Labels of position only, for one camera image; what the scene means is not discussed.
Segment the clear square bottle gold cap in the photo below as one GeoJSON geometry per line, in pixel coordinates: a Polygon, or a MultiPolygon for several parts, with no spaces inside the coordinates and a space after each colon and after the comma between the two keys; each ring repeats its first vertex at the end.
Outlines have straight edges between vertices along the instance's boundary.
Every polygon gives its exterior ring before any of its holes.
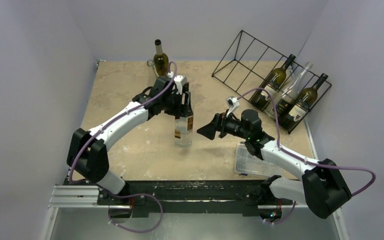
{"type": "Polygon", "coordinates": [[[185,107],[186,112],[175,117],[174,142],[178,146],[189,147],[193,139],[194,104],[189,102],[185,107]]]}

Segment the tall clear glass bottle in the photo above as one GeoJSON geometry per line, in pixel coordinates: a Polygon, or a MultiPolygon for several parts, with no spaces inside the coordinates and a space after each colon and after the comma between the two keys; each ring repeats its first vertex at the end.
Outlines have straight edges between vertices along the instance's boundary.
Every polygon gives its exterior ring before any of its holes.
{"type": "Polygon", "coordinates": [[[154,66],[155,66],[155,62],[154,62],[153,59],[148,59],[148,60],[146,61],[146,65],[147,65],[148,67],[154,67],[154,66]]]}

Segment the clear glass bottle short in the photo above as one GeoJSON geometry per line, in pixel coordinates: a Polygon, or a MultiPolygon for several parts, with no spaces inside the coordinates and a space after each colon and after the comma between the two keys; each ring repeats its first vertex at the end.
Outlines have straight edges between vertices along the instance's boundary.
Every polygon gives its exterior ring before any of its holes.
{"type": "Polygon", "coordinates": [[[277,95],[274,98],[275,108],[270,102],[265,107],[263,112],[270,116],[273,120],[277,116],[278,120],[280,121],[280,118],[287,107],[290,106],[294,98],[297,96],[301,81],[312,67],[313,64],[311,62],[307,62],[299,73],[294,74],[294,78],[287,80],[286,83],[280,87],[277,95]]]}

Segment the dark green bottle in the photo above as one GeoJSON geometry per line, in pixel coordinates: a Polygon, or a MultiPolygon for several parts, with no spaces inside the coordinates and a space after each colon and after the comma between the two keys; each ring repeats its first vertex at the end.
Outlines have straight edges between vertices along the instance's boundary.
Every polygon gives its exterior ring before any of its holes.
{"type": "MultiPolygon", "coordinates": [[[[290,54],[283,65],[273,69],[259,87],[264,88],[274,98],[280,86],[286,80],[287,68],[294,62],[295,58],[295,55],[290,54]]],[[[270,101],[271,98],[263,90],[256,91],[250,99],[251,104],[261,111],[270,101]]]]}
{"type": "Polygon", "coordinates": [[[295,97],[291,106],[286,109],[280,119],[280,126],[282,128],[291,132],[299,124],[318,99],[318,90],[328,77],[327,74],[323,73],[311,87],[304,88],[295,97]]]}

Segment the dark green bottle front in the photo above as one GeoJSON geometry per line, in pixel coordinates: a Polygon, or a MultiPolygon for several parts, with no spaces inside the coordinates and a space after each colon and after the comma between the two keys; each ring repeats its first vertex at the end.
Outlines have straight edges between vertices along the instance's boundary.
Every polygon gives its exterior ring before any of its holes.
{"type": "Polygon", "coordinates": [[[318,99],[318,90],[328,77],[327,74],[323,73],[311,87],[304,88],[295,97],[291,106],[286,109],[280,119],[280,126],[282,128],[291,132],[299,124],[318,99]]]}

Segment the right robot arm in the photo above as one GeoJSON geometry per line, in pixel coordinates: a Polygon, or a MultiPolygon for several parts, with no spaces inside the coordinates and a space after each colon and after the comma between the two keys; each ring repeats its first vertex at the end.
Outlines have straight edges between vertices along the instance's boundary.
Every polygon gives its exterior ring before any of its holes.
{"type": "Polygon", "coordinates": [[[233,114],[216,113],[198,134],[207,139],[232,135],[244,140],[247,151],[262,161],[272,163],[296,177],[270,177],[260,196],[268,204],[288,199],[306,204],[317,217],[326,219],[352,198],[352,193],[334,161],[319,161],[280,146],[262,128],[257,111],[246,109],[237,118],[233,114]]]}

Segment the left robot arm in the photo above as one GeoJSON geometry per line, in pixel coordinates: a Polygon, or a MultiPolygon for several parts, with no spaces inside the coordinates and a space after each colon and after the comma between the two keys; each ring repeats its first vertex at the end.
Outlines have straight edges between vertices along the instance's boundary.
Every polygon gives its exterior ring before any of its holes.
{"type": "Polygon", "coordinates": [[[77,183],[73,180],[76,171],[85,180],[109,191],[110,199],[116,204],[126,203],[128,184],[111,172],[108,151],[124,135],[161,112],[176,118],[186,116],[190,102],[189,82],[185,76],[160,76],[154,85],[134,96],[109,120],[89,130],[77,129],[72,135],[66,160],[70,166],[69,182],[77,183]]]}

